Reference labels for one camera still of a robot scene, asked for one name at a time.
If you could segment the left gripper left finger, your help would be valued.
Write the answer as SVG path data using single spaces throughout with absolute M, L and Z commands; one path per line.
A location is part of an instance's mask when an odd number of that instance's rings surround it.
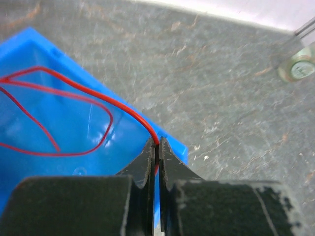
M 27 177 L 9 195 L 3 236 L 151 236 L 155 143 L 113 176 Z

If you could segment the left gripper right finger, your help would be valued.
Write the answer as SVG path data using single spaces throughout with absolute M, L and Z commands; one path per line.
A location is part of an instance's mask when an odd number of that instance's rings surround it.
M 278 181 L 205 180 L 159 143 L 160 228 L 167 236 L 308 236 L 298 202 Z

